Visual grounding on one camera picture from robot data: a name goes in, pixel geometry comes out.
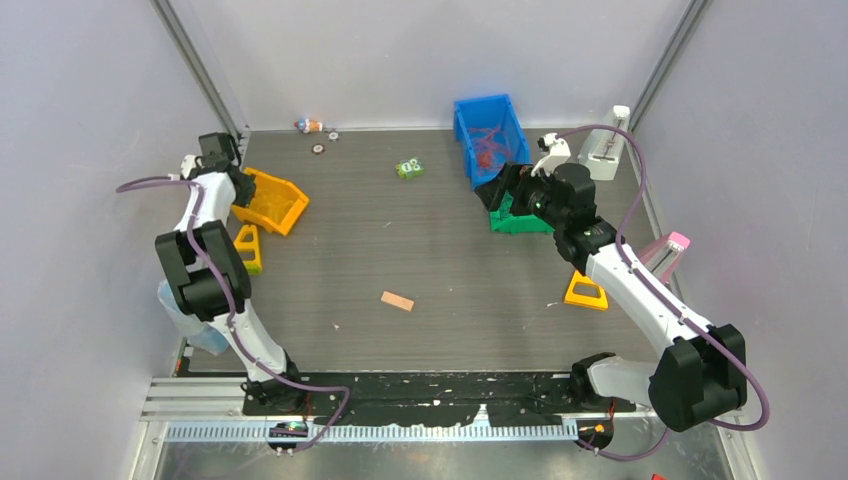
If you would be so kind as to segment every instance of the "green toy car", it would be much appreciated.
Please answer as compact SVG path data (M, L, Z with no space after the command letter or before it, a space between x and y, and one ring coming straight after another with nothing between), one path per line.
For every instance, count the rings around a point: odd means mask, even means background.
M404 180L409 180L412 177L417 177L424 173L424 167L417 158L411 158L406 162L398 163L395 165L395 169L398 172L398 177Z

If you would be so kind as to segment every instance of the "green toy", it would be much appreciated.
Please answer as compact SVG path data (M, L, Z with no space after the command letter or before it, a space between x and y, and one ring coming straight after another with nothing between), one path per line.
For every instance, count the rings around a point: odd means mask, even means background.
M417 158L411 158L406 162L398 163L395 165L395 169L398 171L398 177L404 180L409 180L412 177L417 177L424 173L424 167Z
M516 217L509 213L512 207L512 195L504 194L501 206L497 211L489 213L489 220L493 232L509 233L551 233L554 231L547 223L535 215L522 215Z

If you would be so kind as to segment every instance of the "light blue container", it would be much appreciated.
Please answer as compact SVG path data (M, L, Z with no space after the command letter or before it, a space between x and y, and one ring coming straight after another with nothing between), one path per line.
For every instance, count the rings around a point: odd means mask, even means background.
M496 153L491 168L478 168L474 140L484 137L476 129L498 128L502 132L495 140L504 145L509 155ZM456 141L462 145L465 160L465 176L471 180L471 190L492 180L500 172L504 162L510 160L519 165L532 165L530 146L515 116L509 95L459 100L454 103L453 130Z
M186 315L177 307L174 300L174 292L167 280L159 283L157 293L159 302L168 311L168 316L173 320L180 335L186 337L192 347L202 348L212 355L220 355L227 351L230 346L221 332L212 328L208 323L201 322L196 315Z

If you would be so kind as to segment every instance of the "metal corner post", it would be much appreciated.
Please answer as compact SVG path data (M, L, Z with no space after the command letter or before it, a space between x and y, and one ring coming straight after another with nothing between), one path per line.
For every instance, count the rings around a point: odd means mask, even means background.
M173 5L171 5L171 1L150 0L150 3L153 5L153 8L156 9L156 12L159 14L159 18L162 19L162 24L165 25L168 33L174 40L174 45L176 45L177 50L180 51L180 54L186 62L186 66L188 66L195 80L197 80L197 84L203 91L203 95L206 96L206 99L209 101L209 105L212 107L212 111L215 112L215 116L218 117L218 120L227 132L234 137L239 138L241 130L238 128L233 116L227 109L218 89L215 88L215 84L212 81L212 77L209 75L209 71L203 65L203 60L200 58L200 55L197 53L197 49L194 48L191 39L188 37L188 33L186 33L183 24L180 22Z
M686 42L698 27L707 7L711 4L712 0L690 1L689 7L686 8L683 18L680 19L677 29L675 29L671 40L668 42L668 46L665 47L662 57L660 57L657 66L654 68L653 73L651 73L645 90L642 91L642 94L639 95L639 100L636 101L636 105L633 108L633 115L630 116L630 129L632 131L635 131L639 127L639 122L645 116L645 112L654 100L657 91L659 91L663 81L674 66L674 62L677 61L680 53L686 46Z

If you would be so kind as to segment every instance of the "yellow triangular block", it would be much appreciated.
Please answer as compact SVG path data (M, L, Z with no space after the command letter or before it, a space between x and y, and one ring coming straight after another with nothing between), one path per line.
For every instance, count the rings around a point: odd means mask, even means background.
M589 295L582 295L575 292L574 289L578 285L594 287L598 290L598 296L592 297ZM577 270L574 271L574 276L571 277L571 283L568 285L568 290L565 291L565 297L563 297L562 301L569 305L594 308L595 310L600 310L602 312L609 308L607 292L605 292L604 289L601 288L597 283L590 280L589 277L582 275Z
M256 225L243 225L239 230L233 245L239 253L252 253L253 258L243 260L247 273L258 275L262 273L262 255L259 254L259 229Z

